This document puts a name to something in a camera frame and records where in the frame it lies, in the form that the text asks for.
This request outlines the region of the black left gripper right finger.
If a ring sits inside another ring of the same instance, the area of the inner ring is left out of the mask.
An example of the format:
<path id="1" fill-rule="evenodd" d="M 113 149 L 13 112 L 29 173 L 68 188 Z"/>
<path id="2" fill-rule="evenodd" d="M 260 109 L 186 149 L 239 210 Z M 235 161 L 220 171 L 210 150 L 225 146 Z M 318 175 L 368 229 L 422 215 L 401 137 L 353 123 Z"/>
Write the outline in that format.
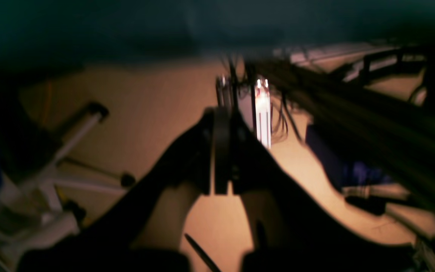
<path id="1" fill-rule="evenodd" d="M 412 272 L 411 246 L 353 233 L 323 210 L 251 134 L 239 113 L 214 113 L 214 191 L 240 196 L 254 250 L 243 272 Z"/>

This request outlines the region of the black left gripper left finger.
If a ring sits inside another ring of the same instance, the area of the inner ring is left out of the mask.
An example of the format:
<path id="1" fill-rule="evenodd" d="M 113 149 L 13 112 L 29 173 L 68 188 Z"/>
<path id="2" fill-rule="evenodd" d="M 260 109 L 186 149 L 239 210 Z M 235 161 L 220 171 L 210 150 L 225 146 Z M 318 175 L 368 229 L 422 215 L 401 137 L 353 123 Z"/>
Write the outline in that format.
<path id="1" fill-rule="evenodd" d="M 214 109 L 179 136 L 105 215 L 76 236 L 24 253 L 18 272 L 188 272 L 188 212 L 210 193 Z"/>

